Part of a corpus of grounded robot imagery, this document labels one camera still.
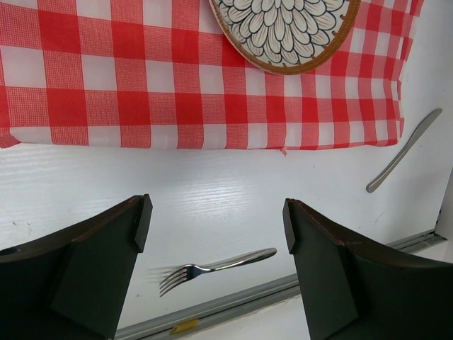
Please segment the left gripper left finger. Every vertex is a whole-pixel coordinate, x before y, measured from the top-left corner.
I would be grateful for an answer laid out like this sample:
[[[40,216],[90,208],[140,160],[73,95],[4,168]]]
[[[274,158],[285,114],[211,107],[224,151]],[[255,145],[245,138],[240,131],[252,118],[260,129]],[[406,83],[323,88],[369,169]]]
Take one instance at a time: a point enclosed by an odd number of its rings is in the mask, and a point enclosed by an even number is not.
[[[1,338],[113,339],[152,209],[135,195],[1,250]]]

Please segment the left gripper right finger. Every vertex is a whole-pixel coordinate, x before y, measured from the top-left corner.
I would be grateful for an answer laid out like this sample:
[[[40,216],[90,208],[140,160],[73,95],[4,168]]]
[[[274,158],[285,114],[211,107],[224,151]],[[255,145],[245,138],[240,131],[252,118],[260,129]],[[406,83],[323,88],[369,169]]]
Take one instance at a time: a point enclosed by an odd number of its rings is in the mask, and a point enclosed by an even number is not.
[[[451,339],[452,265],[380,244],[315,211],[285,201],[312,339]]]

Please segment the silver knife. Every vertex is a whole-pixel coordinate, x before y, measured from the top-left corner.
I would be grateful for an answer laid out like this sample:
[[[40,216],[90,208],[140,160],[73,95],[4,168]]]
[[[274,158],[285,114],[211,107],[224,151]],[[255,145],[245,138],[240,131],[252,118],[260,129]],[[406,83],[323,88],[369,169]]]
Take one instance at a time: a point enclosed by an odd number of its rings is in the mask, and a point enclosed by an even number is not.
[[[398,154],[389,162],[389,164],[366,185],[366,192],[373,193],[380,187],[390,173],[397,167],[401,160],[407,155],[412,146],[420,139],[424,132],[434,123],[442,113],[441,108],[436,108],[430,112],[415,128],[407,143],[401,148]]]

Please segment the red white checkered cloth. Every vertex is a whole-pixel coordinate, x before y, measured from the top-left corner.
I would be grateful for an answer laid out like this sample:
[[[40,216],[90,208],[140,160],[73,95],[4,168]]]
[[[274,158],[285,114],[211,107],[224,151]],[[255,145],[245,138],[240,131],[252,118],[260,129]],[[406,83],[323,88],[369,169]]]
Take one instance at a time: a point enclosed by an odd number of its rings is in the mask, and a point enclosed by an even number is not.
[[[333,149],[396,144],[421,1],[362,1],[309,72],[248,62],[208,1],[2,1],[1,146]]]

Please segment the floral patterned plate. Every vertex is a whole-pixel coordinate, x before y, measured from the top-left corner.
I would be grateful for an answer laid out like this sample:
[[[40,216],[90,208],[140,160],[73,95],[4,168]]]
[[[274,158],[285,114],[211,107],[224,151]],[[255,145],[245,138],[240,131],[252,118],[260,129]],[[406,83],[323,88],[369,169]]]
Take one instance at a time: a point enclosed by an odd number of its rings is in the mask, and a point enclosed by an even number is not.
[[[211,1],[231,45],[251,64],[272,74],[309,72],[341,47],[355,22],[354,0]]]

